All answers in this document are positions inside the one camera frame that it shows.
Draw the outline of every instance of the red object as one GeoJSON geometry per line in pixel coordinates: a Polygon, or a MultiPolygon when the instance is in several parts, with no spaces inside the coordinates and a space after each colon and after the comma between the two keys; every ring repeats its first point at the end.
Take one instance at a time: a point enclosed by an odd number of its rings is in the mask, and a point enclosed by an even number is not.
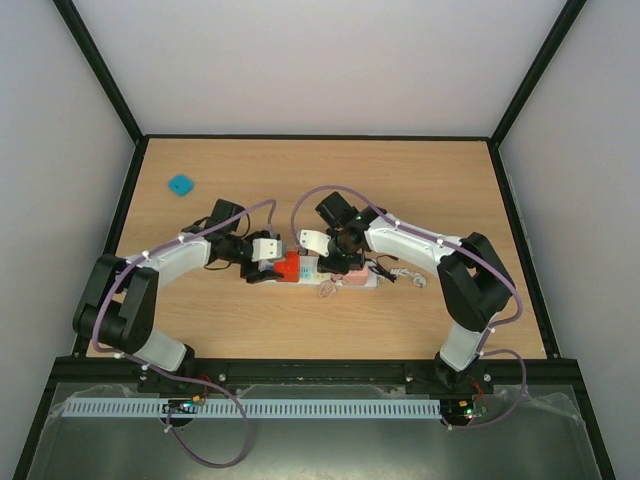
{"type": "Polygon", "coordinates": [[[273,271],[284,275],[276,282],[297,283],[300,279],[300,257],[295,250],[289,250],[281,262],[273,264],[273,271]]]}

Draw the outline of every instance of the white cable tray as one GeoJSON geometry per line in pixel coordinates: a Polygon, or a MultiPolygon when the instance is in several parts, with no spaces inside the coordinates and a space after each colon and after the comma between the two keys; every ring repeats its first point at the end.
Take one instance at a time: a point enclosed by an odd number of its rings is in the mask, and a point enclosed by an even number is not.
{"type": "MultiPolygon", "coordinates": [[[[73,398],[63,417],[157,418],[166,414],[169,399],[73,398]]],[[[439,419],[438,400],[281,400],[240,399],[249,418],[439,419]]],[[[240,418],[228,399],[209,399],[204,406],[175,412],[176,418],[240,418]]]]}

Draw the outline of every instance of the black metal frame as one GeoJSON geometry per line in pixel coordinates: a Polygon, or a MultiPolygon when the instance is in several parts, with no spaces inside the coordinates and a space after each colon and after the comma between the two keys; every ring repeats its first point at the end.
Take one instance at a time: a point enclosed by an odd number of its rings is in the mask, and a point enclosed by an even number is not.
{"type": "MultiPolygon", "coordinates": [[[[527,239],[520,221],[513,193],[500,158],[499,147],[527,99],[558,50],[562,40],[577,18],[586,0],[568,0],[553,28],[540,48],[533,64],[518,88],[513,100],[505,111],[491,138],[458,136],[366,136],[366,135],[144,135],[129,110],[115,80],[111,76],[98,48],[91,39],[71,0],[52,0],[76,39],[89,65],[111,100],[136,145],[125,185],[116,208],[114,219],[104,247],[105,253],[115,253],[138,175],[144,160],[148,142],[152,138],[215,138],[215,139],[291,139],[291,140],[372,140],[372,141],[482,141],[487,144],[500,193],[511,226],[512,234],[531,301],[538,321],[540,335],[547,353],[547,360],[526,360],[527,381],[532,385],[571,385],[575,391],[583,419],[603,478],[614,478],[613,468],[605,449],[600,430],[587,394],[580,369],[575,360],[560,358],[549,315],[533,267],[527,239]]],[[[73,356],[56,359],[49,381],[25,443],[14,478],[26,478],[38,444],[40,431],[44,426],[51,406],[55,388],[59,383],[131,383],[139,376],[138,367],[131,363],[114,359],[87,358],[88,344],[78,340],[73,348],[73,356]]],[[[519,384],[520,365],[516,361],[482,361],[482,368],[492,377],[494,384],[519,384]]],[[[409,393],[430,393],[438,398],[443,392],[431,386],[411,384],[407,376],[419,376],[431,370],[432,361],[311,361],[311,360],[230,360],[198,359],[199,371],[225,374],[226,386],[256,383],[300,383],[300,378],[310,383],[372,383],[404,385],[409,393]]]]}

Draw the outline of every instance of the pink object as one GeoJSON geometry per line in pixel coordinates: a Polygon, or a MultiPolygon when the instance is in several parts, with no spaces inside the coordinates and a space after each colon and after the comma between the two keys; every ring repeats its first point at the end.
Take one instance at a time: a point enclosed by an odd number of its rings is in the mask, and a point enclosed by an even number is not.
{"type": "Polygon", "coordinates": [[[369,269],[365,266],[362,270],[350,270],[345,277],[347,285],[362,286],[367,283],[369,269]]]}

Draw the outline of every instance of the white cable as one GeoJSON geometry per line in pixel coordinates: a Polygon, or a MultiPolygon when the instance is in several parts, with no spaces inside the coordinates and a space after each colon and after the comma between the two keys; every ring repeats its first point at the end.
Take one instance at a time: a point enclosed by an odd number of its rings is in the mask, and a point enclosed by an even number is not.
{"type": "Polygon", "coordinates": [[[422,288],[427,284],[427,279],[423,275],[418,272],[414,272],[413,270],[409,270],[408,268],[392,268],[389,270],[389,273],[396,277],[411,277],[413,278],[413,284],[419,288],[422,288]]]}
{"type": "Polygon", "coordinates": [[[329,298],[336,293],[336,282],[349,283],[349,278],[345,275],[331,274],[331,278],[320,283],[320,289],[318,290],[320,298],[329,298]]]}

